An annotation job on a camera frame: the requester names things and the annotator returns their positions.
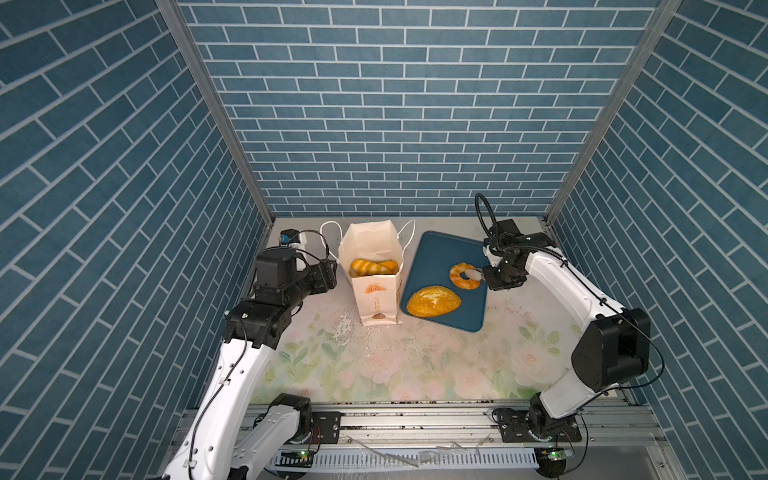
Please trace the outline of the metal tongs white tips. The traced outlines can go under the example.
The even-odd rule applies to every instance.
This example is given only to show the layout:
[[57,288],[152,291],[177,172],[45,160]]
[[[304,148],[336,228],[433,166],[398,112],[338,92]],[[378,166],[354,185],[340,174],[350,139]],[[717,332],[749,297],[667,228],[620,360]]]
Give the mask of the metal tongs white tips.
[[471,279],[478,282],[482,282],[484,280],[482,271],[478,269],[467,269],[462,273],[462,276],[466,279]]

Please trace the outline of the striped long bread roll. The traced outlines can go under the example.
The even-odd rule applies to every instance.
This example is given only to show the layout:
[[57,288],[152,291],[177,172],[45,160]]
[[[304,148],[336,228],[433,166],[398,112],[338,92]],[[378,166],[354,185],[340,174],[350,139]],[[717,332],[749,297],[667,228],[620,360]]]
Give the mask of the striped long bread roll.
[[355,277],[392,275],[392,269],[384,263],[358,258],[351,262],[350,274]]

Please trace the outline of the small ring donut bread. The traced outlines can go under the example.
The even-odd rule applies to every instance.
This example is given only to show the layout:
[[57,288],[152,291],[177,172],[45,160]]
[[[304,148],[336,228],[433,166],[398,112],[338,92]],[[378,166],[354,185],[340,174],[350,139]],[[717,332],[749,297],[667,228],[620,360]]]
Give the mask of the small ring donut bread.
[[456,264],[450,269],[449,279],[456,287],[460,289],[475,290],[481,286],[482,282],[464,278],[462,276],[462,273],[467,269],[478,269],[478,268],[468,263]]

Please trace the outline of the white paper bread bag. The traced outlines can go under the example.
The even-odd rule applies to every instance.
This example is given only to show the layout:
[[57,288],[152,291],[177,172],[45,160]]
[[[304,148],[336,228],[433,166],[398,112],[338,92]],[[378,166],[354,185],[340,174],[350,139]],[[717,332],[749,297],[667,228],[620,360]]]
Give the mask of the white paper bread bag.
[[[352,223],[347,227],[336,221],[326,221],[320,226],[322,233],[338,230],[337,244],[330,246],[331,257],[349,281],[356,301],[361,323],[366,326],[396,325],[405,268],[405,250],[413,241],[413,220],[398,228],[390,220]],[[392,275],[355,277],[350,274],[350,264],[355,259],[374,262],[394,260],[399,269]]]

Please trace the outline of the large seeded oval loaf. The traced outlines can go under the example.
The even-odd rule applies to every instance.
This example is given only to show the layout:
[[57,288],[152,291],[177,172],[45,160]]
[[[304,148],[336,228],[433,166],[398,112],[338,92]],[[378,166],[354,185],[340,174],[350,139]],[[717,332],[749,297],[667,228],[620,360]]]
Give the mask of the large seeded oval loaf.
[[418,290],[407,301],[407,312],[420,318],[449,314],[462,304],[460,297],[443,286],[428,286]]

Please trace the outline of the orange oval bread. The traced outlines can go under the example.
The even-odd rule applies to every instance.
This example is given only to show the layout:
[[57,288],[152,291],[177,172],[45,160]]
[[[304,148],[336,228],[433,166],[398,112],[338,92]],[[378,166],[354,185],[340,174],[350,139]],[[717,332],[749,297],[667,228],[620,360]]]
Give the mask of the orange oval bread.
[[396,261],[394,261],[394,260],[382,261],[381,265],[386,267],[390,271],[391,274],[396,274],[398,272],[398,269],[399,269],[398,263]]

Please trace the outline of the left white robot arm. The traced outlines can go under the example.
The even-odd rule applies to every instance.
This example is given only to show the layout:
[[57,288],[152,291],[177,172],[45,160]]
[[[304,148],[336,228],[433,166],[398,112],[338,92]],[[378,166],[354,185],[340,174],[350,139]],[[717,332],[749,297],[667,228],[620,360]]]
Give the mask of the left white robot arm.
[[238,434],[256,386],[282,334],[310,295],[337,285],[331,258],[268,248],[256,258],[251,293],[226,319],[216,368],[192,426],[163,473],[166,479],[255,479],[287,442],[311,430],[308,398],[280,394],[244,439]]

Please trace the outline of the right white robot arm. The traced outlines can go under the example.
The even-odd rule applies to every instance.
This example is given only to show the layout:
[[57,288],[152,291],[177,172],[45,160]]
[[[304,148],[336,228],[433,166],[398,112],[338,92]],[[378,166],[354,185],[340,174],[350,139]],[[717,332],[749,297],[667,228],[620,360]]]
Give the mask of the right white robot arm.
[[547,235],[492,229],[484,252],[490,264],[482,276],[489,289],[517,288],[533,277],[566,308],[580,334],[566,373],[530,400],[527,425],[534,438],[551,440],[582,407],[647,372],[649,316],[606,296],[571,266]]

